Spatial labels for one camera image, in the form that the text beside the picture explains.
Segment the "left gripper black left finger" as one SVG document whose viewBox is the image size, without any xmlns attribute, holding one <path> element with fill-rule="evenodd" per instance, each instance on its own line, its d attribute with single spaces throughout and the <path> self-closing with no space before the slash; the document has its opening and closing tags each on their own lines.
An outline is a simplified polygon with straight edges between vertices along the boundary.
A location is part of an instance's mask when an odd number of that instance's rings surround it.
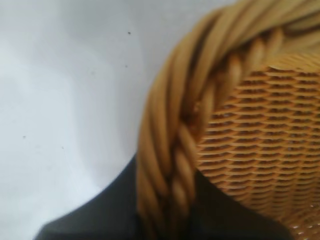
<svg viewBox="0 0 320 240">
<path fill-rule="evenodd" d="M 38 240 L 139 240 L 136 159 L 101 193 L 74 211 L 45 224 Z"/>
</svg>

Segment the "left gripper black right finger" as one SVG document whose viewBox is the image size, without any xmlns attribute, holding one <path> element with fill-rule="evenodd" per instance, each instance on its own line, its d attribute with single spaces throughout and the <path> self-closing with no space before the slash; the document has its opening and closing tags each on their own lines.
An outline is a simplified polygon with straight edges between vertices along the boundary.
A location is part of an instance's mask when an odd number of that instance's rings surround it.
<svg viewBox="0 0 320 240">
<path fill-rule="evenodd" d="M 199 171 L 195 175 L 195 240 L 292 240 L 280 223 L 241 205 Z"/>
</svg>

